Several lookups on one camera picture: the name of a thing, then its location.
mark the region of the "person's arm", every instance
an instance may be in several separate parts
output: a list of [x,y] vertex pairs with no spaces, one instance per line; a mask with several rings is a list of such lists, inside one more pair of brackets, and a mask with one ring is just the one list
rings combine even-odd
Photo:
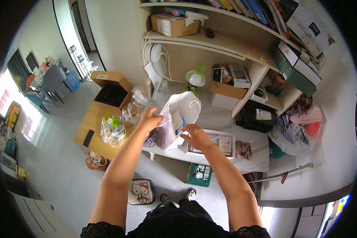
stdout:
[[137,128],[128,137],[109,164],[99,185],[89,223],[108,222],[126,230],[128,186],[142,152],[144,139],[164,116],[155,116],[157,108],[145,111]]
[[257,200],[242,174],[209,139],[204,130],[194,124],[188,124],[182,130],[188,131],[191,137],[183,134],[181,137],[190,146],[202,151],[214,171],[226,198],[230,232],[243,226],[263,227]]

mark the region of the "green box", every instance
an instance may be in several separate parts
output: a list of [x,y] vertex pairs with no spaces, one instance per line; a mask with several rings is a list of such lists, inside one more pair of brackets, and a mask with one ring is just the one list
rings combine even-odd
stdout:
[[270,52],[276,64],[279,66],[284,79],[289,84],[302,91],[308,97],[311,97],[316,92],[316,86],[291,66],[290,62],[278,47],[271,45]]
[[186,175],[187,184],[209,187],[212,168],[209,165],[191,163]]

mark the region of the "white paper bag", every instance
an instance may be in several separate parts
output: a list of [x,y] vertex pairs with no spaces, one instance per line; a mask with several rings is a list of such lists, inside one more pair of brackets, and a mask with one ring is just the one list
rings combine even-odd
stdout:
[[164,105],[160,115],[164,120],[158,125],[159,137],[164,151],[182,146],[184,139],[181,134],[188,135],[188,132],[180,131],[177,135],[172,125],[172,115],[179,112],[185,124],[195,123],[201,111],[201,102],[191,92],[187,91],[181,94],[172,95]]

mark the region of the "window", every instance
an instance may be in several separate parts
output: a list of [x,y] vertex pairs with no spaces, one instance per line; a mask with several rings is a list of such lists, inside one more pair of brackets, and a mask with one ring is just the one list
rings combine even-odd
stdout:
[[4,117],[12,101],[21,105],[21,111],[24,112],[27,118],[21,130],[22,134],[27,140],[36,145],[39,134],[46,123],[46,118],[19,91],[9,70],[6,69],[0,77],[0,114]]

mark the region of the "foot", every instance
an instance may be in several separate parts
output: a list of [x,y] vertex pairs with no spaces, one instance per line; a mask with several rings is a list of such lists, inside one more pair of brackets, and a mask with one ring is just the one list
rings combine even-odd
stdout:
[[164,193],[160,196],[160,201],[163,206],[169,206],[172,203],[172,200]]
[[194,188],[189,189],[189,191],[185,194],[185,197],[183,199],[192,201],[196,198],[196,190]]

